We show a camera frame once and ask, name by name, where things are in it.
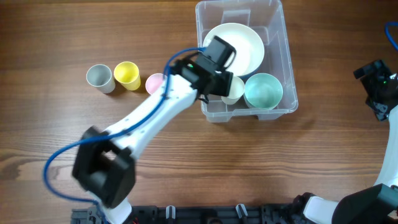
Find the cream cup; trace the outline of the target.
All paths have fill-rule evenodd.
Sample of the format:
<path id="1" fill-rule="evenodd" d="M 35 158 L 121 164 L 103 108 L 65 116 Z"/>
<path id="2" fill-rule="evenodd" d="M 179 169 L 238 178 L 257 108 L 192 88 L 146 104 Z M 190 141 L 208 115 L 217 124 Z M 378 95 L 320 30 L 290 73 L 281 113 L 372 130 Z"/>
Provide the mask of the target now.
<path id="1" fill-rule="evenodd" d="M 245 84 L 239 77 L 233 77 L 228 96 L 222 96 L 221 100 L 227 105 L 235 104 L 245 92 Z"/>

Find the cream bowl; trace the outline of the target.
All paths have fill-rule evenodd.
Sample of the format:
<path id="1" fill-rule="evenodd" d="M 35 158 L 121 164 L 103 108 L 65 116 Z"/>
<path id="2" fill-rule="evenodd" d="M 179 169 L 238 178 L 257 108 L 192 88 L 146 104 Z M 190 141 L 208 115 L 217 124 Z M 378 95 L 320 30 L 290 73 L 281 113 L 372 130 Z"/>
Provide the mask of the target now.
<path id="1" fill-rule="evenodd" d="M 236 49 L 236 57 L 227 71 L 234 76 L 242 76 L 257 70 L 265 56 L 265 47 L 260 36 L 250 27 L 238 23 L 225 23 L 207 33 L 202 41 L 207 47 L 217 35 Z"/>

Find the mint green bowl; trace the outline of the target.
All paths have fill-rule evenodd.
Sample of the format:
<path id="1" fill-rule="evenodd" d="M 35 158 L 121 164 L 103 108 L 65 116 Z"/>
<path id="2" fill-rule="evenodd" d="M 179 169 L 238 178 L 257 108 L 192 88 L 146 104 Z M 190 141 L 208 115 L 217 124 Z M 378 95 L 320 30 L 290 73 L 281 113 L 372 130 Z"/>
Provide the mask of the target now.
<path id="1" fill-rule="evenodd" d="M 282 100 L 281 82 L 268 73 L 258 73 L 245 82 L 244 100 L 249 108 L 274 109 Z"/>

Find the clear plastic storage container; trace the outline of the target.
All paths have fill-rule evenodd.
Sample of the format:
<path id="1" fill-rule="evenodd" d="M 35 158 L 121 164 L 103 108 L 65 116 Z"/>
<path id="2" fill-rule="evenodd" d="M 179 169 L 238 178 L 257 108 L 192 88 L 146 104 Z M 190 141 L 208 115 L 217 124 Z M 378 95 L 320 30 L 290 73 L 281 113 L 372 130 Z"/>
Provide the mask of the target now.
<path id="1" fill-rule="evenodd" d="M 238 23 L 253 29 L 262 39 L 265 56 L 257 73 L 275 76 L 282 84 L 283 97 L 272 110 L 249 108 L 244 100 L 233 105 L 221 97 L 210 95 L 201 110 L 211 123 L 226 123 L 233 117 L 257 116 L 259 120 L 274 120 L 293 113 L 299 105 L 285 26 L 282 3 L 276 0 L 201 1 L 195 7 L 198 46 L 210 30 L 225 23 Z"/>

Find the yellow cup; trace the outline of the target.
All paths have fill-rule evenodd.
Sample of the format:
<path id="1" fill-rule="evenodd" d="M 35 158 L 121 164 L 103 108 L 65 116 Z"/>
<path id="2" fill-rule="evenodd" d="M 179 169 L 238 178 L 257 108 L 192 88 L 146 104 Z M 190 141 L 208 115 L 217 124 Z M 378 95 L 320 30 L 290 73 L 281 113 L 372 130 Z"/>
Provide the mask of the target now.
<path id="1" fill-rule="evenodd" d="M 115 79 L 127 90 L 135 91 L 141 85 L 139 68 L 132 62 L 121 62 L 114 69 Z"/>

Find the grey cup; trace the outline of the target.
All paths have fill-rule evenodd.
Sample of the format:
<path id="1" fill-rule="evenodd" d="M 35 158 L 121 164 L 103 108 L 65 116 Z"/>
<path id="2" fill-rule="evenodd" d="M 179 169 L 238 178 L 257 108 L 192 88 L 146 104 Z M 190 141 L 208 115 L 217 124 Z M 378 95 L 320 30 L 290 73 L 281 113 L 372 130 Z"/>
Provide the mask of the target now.
<path id="1" fill-rule="evenodd" d="M 87 71 L 87 82 L 104 94 L 111 93 L 116 84 L 111 69 L 103 64 L 97 64 Z"/>

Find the dark blue bowl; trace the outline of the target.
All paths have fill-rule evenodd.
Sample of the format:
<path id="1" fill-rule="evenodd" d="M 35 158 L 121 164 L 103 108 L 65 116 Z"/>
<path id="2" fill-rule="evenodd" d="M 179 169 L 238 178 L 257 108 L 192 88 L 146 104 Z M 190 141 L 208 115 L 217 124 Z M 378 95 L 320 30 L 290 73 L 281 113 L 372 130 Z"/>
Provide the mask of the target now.
<path id="1" fill-rule="evenodd" d="M 255 70 L 255 71 L 253 71 L 253 72 L 251 72 L 251 73 L 248 73 L 248 74 L 246 74 L 246 75 L 239 76 L 239 78 L 245 80 L 245 79 L 250 78 L 251 76 L 253 76 L 253 75 L 256 74 L 256 73 L 257 73 L 257 70 Z"/>

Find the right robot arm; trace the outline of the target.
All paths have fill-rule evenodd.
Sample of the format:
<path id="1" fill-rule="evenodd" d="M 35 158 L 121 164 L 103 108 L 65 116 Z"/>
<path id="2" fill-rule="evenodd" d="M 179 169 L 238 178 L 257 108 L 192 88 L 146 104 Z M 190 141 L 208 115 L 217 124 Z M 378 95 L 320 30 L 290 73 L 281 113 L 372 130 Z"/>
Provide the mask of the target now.
<path id="1" fill-rule="evenodd" d="M 370 188 L 348 195 L 339 202 L 305 194 L 293 209 L 301 209 L 313 223 L 397 223 L 389 216 L 397 211 L 397 74 L 383 60 L 354 71 L 363 84 L 366 104 L 379 121 L 389 122 L 389 138 L 381 171 Z"/>

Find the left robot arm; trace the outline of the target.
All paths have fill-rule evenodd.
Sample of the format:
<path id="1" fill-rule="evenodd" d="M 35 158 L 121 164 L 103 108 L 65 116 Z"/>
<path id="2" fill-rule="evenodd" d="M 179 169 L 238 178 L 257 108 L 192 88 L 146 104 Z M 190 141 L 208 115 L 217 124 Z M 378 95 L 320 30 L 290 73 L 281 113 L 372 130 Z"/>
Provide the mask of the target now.
<path id="1" fill-rule="evenodd" d="M 100 132 L 84 132 L 72 176 L 99 205 L 108 223 L 123 223 L 132 213 L 127 196 L 136 183 L 136 162 L 167 123 L 201 95 L 227 96 L 231 60 L 196 54 L 165 69 L 158 90 L 124 119 Z"/>

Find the pink cup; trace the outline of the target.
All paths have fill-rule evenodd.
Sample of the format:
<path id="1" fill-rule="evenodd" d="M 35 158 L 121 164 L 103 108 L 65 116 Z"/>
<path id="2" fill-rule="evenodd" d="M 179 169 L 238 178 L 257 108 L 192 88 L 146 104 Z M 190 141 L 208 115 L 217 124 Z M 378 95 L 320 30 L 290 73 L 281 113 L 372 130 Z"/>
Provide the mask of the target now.
<path id="1" fill-rule="evenodd" d="M 146 80 L 146 91 L 148 92 L 148 94 L 152 95 L 158 90 L 158 88 L 163 84 L 163 82 L 164 82 L 164 75 L 162 73 L 152 74 Z"/>

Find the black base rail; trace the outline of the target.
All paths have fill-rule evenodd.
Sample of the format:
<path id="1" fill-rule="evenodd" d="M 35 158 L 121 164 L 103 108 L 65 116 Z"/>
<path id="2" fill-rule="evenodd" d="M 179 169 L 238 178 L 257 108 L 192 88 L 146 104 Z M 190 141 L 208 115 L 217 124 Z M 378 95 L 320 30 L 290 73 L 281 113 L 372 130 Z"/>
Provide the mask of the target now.
<path id="1" fill-rule="evenodd" d="M 134 206 L 125 223 L 311 223 L 290 204 L 259 207 L 156 207 Z"/>

